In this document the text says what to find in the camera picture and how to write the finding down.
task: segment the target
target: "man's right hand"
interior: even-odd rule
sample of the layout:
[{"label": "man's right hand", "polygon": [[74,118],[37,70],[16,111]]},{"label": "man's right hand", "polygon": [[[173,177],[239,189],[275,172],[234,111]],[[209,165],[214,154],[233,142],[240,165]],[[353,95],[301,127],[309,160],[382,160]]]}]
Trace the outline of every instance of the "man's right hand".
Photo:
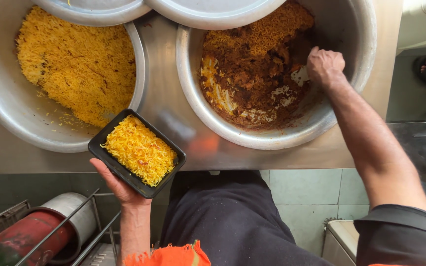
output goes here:
[{"label": "man's right hand", "polygon": [[106,181],[106,185],[119,199],[122,207],[137,208],[151,205],[151,199],[143,198],[126,183],[115,177],[101,160],[93,158],[90,160],[90,163],[96,168],[97,172]]},{"label": "man's right hand", "polygon": [[345,65],[345,59],[340,52],[320,50],[316,46],[308,56],[307,72],[312,82],[327,89],[333,82],[346,81],[343,74]]}]

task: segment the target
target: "orange towel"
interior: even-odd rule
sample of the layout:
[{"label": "orange towel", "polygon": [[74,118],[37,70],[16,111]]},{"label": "orange towel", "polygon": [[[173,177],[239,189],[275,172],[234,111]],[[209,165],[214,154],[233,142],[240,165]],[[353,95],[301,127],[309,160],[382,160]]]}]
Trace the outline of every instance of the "orange towel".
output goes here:
[{"label": "orange towel", "polygon": [[147,252],[136,257],[127,256],[123,260],[126,266],[210,266],[210,260],[200,248],[200,241],[183,247],[167,246],[154,250],[149,256]]}]

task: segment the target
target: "fingers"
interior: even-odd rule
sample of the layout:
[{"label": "fingers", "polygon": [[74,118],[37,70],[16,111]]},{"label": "fingers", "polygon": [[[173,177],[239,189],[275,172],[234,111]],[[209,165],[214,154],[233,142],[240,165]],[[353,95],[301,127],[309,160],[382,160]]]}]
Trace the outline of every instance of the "fingers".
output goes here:
[{"label": "fingers", "polygon": [[109,168],[101,160],[92,158],[90,163],[96,168],[96,171],[101,175],[101,177],[106,181],[106,184],[109,188],[116,187],[116,184],[119,183],[115,175],[111,173]]}]

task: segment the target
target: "aluminum lid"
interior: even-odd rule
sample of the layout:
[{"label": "aluminum lid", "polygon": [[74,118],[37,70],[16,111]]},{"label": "aluminum lid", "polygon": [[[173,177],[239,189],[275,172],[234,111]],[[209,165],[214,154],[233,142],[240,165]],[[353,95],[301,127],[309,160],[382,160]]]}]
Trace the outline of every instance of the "aluminum lid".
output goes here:
[{"label": "aluminum lid", "polygon": [[66,21],[95,27],[126,23],[151,10],[143,0],[32,0],[32,2]]},{"label": "aluminum lid", "polygon": [[285,0],[144,0],[161,15],[182,25],[222,30],[242,27],[269,15]]}]

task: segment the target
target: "stainless steel counter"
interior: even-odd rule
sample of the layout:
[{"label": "stainless steel counter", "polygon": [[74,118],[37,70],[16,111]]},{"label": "stainless steel counter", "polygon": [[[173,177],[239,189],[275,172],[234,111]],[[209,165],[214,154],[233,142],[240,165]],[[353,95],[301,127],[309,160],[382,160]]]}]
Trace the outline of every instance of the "stainless steel counter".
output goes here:
[{"label": "stainless steel counter", "polygon": [[[387,112],[403,0],[374,0],[378,24],[376,61],[364,98]],[[315,140],[285,150],[253,150],[228,142],[206,127],[187,103],[178,80],[178,25],[151,12],[135,21],[147,44],[146,92],[140,114],[187,154],[182,170],[353,167],[338,126]],[[28,144],[0,125],[0,174],[94,172],[89,152],[56,153]]]}]

